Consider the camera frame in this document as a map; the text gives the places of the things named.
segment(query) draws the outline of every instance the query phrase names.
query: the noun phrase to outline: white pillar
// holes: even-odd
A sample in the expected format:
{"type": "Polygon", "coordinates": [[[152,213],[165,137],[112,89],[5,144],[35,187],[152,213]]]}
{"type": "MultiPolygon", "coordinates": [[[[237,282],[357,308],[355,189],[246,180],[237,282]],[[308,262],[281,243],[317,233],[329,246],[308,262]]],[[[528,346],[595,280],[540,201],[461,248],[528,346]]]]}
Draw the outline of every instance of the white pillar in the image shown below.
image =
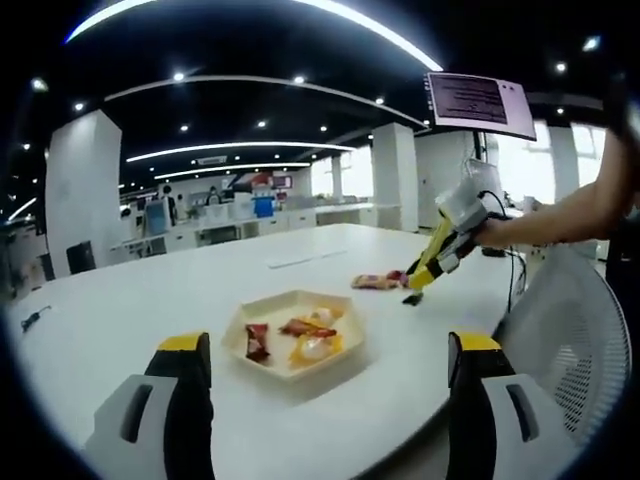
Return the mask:
{"type": "Polygon", "coordinates": [[[373,131],[375,203],[400,205],[400,228],[418,231],[418,170],[413,130],[392,123],[373,131]]]}
{"type": "Polygon", "coordinates": [[[333,176],[333,197],[342,200],[342,165],[340,155],[331,157],[331,175],[333,176]]]}
{"type": "Polygon", "coordinates": [[[549,127],[549,139],[553,155],[557,202],[576,191],[580,186],[578,153],[571,128],[549,127]]]}
{"type": "Polygon", "coordinates": [[[47,237],[56,278],[68,276],[67,248],[90,241],[96,267],[122,240],[118,178],[122,131],[97,110],[51,138],[45,189],[47,237]]]}

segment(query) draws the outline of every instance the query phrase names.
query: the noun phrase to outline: ceiling light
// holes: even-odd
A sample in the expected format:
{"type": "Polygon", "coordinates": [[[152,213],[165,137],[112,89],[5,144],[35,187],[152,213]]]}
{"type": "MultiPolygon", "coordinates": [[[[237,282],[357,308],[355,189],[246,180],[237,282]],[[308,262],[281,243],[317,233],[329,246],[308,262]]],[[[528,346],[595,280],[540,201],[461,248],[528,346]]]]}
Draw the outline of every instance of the ceiling light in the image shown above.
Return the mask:
{"type": "Polygon", "coordinates": [[[33,88],[34,92],[46,92],[49,90],[49,87],[41,78],[31,80],[31,88],[33,88]]]}
{"type": "Polygon", "coordinates": [[[122,13],[133,7],[137,7],[138,5],[143,5],[145,3],[149,3],[153,1],[155,0],[123,0],[103,10],[100,10],[98,13],[87,18],[73,32],[71,32],[71,34],[67,37],[64,43],[69,43],[71,40],[76,38],[81,33],[86,32],[91,27],[96,26],[98,23],[103,22],[108,18],[118,15],[119,13],[122,13]]]}
{"type": "Polygon", "coordinates": [[[584,45],[582,46],[582,51],[592,52],[593,50],[596,50],[599,46],[600,46],[600,36],[595,35],[593,37],[587,38],[587,40],[584,42],[584,45]]]}
{"type": "Polygon", "coordinates": [[[11,214],[11,216],[8,218],[8,221],[12,221],[14,218],[16,218],[18,215],[20,215],[21,212],[23,212],[26,208],[29,208],[31,205],[33,205],[33,203],[36,201],[36,198],[32,198],[31,200],[29,200],[27,203],[25,203],[23,206],[21,206],[18,210],[16,210],[15,212],[13,212],[11,214]]]}
{"type": "Polygon", "coordinates": [[[164,180],[165,178],[174,178],[174,177],[182,177],[184,175],[193,175],[194,173],[211,173],[211,172],[222,172],[226,170],[227,172],[231,172],[231,170],[243,170],[247,168],[298,168],[298,167],[310,167],[311,164],[309,162],[285,162],[285,163],[259,163],[259,164],[249,164],[249,165],[228,165],[226,167],[210,167],[210,168],[199,168],[197,170],[187,170],[184,172],[176,172],[176,173],[166,173],[163,175],[157,175],[154,177],[155,180],[164,180]]]}
{"type": "Polygon", "coordinates": [[[401,48],[413,58],[418,60],[424,66],[429,68],[429,70],[433,70],[435,72],[441,72],[443,69],[440,65],[438,65],[435,60],[422,52],[418,47],[413,45],[407,39],[401,37],[393,30],[385,27],[381,23],[376,22],[372,18],[363,15],[362,13],[353,10],[347,6],[341,5],[338,2],[333,0],[294,0],[298,3],[304,3],[307,5],[311,5],[313,7],[320,8],[327,12],[333,13],[335,15],[339,15],[342,18],[346,18],[354,23],[357,23],[361,27],[366,28],[367,30],[372,31],[373,33],[380,35],[385,38],[389,42],[393,43],[397,47],[401,48]]]}
{"type": "Polygon", "coordinates": [[[137,162],[138,160],[145,160],[147,158],[161,157],[163,155],[172,155],[174,153],[194,152],[197,150],[218,150],[221,148],[246,148],[246,147],[301,147],[301,148],[318,148],[318,149],[330,149],[341,150],[343,152],[353,152],[356,149],[353,147],[345,147],[342,145],[334,145],[331,143],[307,143],[307,142],[237,142],[237,143],[217,143],[213,145],[195,145],[193,147],[174,148],[171,150],[162,150],[160,152],[147,153],[145,155],[139,155],[137,157],[127,158],[127,163],[137,162]]]}

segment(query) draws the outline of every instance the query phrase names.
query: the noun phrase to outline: human arm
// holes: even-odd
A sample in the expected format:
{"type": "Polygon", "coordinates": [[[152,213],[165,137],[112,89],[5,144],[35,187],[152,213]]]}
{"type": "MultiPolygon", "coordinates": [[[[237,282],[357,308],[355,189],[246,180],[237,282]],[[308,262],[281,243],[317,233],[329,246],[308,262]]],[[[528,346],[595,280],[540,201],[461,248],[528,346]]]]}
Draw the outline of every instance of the human arm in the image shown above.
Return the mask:
{"type": "Polygon", "coordinates": [[[607,131],[595,182],[536,212],[507,222],[489,221],[476,236],[480,245],[542,245],[603,237],[623,215],[632,195],[633,163],[625,145],[607,131]]]}

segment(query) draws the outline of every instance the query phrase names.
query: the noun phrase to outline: hand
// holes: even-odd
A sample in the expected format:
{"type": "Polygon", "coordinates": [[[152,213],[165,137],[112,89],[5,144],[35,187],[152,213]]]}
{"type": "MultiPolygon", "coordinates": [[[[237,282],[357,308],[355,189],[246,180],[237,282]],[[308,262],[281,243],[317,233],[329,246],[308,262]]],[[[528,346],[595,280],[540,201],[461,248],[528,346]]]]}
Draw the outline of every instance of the hand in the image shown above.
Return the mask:
{"type": "Polygon", "coordinates": [[[488,219],[480,227],[480,231],[474,237],[474,241],[483,247],[504,248],[504,224],[505,222],[501,220],[488,219]]]}

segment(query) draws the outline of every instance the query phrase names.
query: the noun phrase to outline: blue container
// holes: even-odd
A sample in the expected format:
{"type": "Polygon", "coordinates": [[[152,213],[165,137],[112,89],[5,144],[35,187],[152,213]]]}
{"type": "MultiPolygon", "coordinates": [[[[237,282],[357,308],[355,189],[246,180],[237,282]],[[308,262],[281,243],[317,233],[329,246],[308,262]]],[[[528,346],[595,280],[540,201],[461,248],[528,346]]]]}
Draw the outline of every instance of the blue container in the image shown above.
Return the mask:
{"type": "Polygon", "coordinates": [[[256,197],[253,199],[253,201],[256,217],[273,217],[273,197],[256,197]]]}

